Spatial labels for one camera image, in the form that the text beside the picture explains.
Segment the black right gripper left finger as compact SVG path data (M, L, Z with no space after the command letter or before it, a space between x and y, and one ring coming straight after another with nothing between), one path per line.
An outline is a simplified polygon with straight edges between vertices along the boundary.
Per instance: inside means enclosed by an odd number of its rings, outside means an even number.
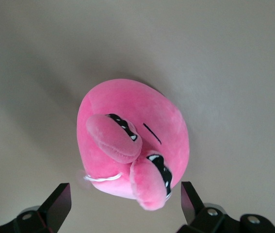
M57 233L71 206L70 184L61 183L38 209L17 216L16 233Z

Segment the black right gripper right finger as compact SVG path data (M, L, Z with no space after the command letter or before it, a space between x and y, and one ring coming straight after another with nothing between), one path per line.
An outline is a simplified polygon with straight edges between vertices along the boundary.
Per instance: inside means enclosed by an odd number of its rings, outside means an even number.
M187 224L180 233L221 233L224 213L205 206L191 182L181 183L181 208Z

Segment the pink plush toy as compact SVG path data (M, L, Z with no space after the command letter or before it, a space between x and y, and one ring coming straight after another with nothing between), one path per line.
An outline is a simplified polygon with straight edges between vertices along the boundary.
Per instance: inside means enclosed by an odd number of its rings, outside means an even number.
M86 94L77 142L84 180L148 211L165 205L189 161L179 109L155 89L128 79L103 82Z

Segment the brown table mat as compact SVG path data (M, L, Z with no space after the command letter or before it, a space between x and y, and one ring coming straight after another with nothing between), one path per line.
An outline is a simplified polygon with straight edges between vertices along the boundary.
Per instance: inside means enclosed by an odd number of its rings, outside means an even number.
M0 224L70 183L59 233L174 233L157 211L82 179L76 117L96 84L144 82L181 110L183 176L233 218L275 225L275 0L0 0Z

